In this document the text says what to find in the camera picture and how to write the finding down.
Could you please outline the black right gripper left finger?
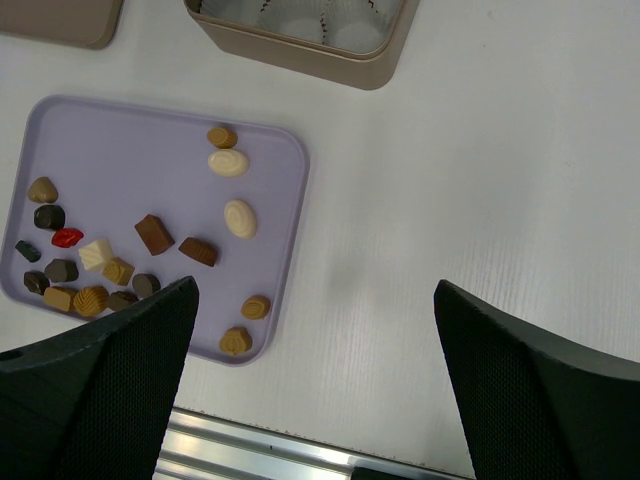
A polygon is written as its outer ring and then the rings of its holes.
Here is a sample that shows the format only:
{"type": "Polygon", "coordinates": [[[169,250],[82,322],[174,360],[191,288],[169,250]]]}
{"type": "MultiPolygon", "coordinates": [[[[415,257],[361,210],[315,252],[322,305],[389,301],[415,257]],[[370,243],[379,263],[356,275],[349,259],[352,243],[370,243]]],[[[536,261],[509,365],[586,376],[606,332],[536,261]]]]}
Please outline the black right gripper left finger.
{"type": "Polygon", "coordinates": [[[150,479],[199,305],[193,277],[1,354],[4,479],[150,479]]]}

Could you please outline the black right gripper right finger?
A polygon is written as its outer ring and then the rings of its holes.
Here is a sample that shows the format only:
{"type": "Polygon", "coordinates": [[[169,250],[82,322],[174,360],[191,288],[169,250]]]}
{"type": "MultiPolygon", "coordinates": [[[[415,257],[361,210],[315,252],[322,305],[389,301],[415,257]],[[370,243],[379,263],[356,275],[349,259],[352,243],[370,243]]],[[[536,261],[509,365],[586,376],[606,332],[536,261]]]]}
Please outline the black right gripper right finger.
{"type": "Polygon", "coordinates": [[[434,314],[476,478],[638,478],[638,363],[446,280],[434,314]]]}

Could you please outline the milk brown rectangular chocolate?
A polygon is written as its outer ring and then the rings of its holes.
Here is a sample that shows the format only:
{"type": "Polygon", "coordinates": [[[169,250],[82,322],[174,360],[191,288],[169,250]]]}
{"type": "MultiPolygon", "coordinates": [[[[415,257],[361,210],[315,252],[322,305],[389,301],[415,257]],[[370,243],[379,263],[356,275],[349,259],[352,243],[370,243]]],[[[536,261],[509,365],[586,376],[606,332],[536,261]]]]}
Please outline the milk brown rectangular chocolate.
{"type": "Polygon", "coordinates": [[[152,256],[164,253],[175,243],[162,220],[155,215],[147,214],[134,228],[152,256]]]}

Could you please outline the milk brown ridged chocolate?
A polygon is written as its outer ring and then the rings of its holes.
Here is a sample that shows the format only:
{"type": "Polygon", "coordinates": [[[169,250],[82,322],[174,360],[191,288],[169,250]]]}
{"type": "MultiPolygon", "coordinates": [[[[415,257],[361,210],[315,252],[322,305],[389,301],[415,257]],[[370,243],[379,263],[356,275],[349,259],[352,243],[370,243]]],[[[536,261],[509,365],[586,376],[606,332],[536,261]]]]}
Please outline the milk brown ridged chocolate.
{"type": "Polygon", "coordinates": [[[187,237],[179,246],[179,251],[187,257],[203,265],[214,267],[218,259],[218,249],[195,237],[187,237]]]}

